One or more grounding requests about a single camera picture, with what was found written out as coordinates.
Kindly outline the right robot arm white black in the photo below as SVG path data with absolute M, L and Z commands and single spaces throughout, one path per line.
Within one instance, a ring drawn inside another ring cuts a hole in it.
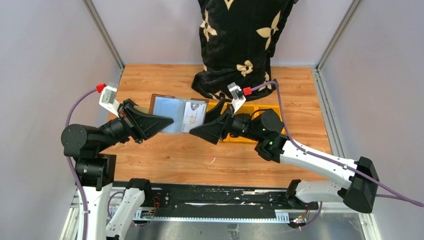
M 236 114 L 231 105 L 223 107 L 221 100 L 206 113 L 204 124 L 189 133 L 212 144 L 228 135 L 256 141 L 254 150 L 262 159 L 297 166 L 327 179 L 292 180 L 285 195 L 290 208 L 298 209 L 311 202 L 334 202 L 344 203 L 360 213 L 373 211 L 379 177 L 371 159 L 343 158 L 300 144 L 282 133 L 285 125 L 271 108 L 253 117 L 247 113 Z

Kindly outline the brown leather card holder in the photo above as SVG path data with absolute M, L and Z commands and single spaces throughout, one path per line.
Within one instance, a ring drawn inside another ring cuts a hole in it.
M 188 101 L 204 101 L 207 102 L 207 104 L 209 103 L 209 100 L 203 98 L 183 98 L 157 93 L 151 95 L 149 113 L 152 115 L 169 117 L 174 120 L 174 123 L 161 131 L 162 133 L 188 134 L 182 132 L 184 105 Z

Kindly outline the white VIP card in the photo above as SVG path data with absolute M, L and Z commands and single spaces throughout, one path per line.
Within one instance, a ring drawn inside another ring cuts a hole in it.
M 191 129 L 203 124 L 208 103 L 206 101 L 191 100 L 184 104 L 182 132 L 189 133 Z

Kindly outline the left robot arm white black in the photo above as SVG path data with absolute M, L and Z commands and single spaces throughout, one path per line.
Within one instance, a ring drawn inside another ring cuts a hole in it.
M 119 103 L 116 110 L 116 118 L 100 127 L 70 124 L 61 134 L 63 152 L 71 161 L 78 187 L 79 240 L 125 239 L 138 208 L 153 201 L 151 182 L 132 178 L 125 186 L 121 204 L 107 221 L 117 156 L 103 151 L 130 139 L 141 144 L 174 122 L 170 117 L 142 112 L 131 99 Z

